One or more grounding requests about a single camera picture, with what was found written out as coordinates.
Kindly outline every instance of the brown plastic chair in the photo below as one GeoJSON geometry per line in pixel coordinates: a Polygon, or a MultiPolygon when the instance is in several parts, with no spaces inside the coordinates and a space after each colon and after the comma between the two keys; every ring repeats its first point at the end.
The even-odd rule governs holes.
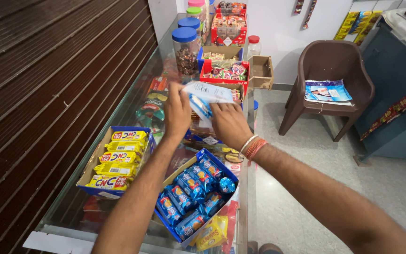
{"type": "Polygon", "coordinates": [[[292,87],[287,108],[278,133],[282,136],[303,113],[349,117],[333,141],[338,142],[374,97],[375,87],[363,64],[361,51],[347,41],[315,41],[302,52],[296,82],[292,87]],[[353,106],[315,103],[305,100],[305,80],[340,80],[352,96],[353,106]]]}

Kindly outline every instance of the white plastic packet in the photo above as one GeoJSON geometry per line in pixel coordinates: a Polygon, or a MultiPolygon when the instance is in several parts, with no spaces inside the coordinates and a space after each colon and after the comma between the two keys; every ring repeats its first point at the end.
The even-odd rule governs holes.
{"type": "Polygon", "coordinates": [[[231,90],[203,82],[189,82],[183,89],[189,95],[190,107],[206,126],[212,126],[210,103],[234,103],[231,90]]]}

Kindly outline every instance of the hand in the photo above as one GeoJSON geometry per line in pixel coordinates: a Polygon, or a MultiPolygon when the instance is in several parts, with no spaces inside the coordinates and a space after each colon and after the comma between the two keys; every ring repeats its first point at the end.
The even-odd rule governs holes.
{"type": "Polygon", "coordinates": [[[165,138],[181,141],[190,126],[192,109],[189,104],[189,95],[184,91],[183,85],[176,82],[169,84],[169,98],[164,105],[166,133],[165,138]]]}
{"type": "Polygon", "coordinates": [[[242,152],[240,149],[253,134],[240,106],[235,103],[212,103],[210,107],[213,115],[212,127],[217,138],[242,152]]]}

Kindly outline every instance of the brown metal shutter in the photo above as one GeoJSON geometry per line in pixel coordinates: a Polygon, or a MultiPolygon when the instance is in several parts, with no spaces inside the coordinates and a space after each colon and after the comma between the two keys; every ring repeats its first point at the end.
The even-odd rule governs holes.
{"type": "Polygon", "coordinates": [[[156,46],[147,0],[0,0],[0,253],[27,251],[156,46]]]}

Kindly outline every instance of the green jar lid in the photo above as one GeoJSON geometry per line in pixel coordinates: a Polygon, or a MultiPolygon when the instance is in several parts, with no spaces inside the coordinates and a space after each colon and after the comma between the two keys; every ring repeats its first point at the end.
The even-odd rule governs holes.
{"type": "Polygon", "coordinates": [[[189,7],[187,8],[186,12],[188,14],[199,14],[201,13],[202,9],[200,7],[189,7]]]}

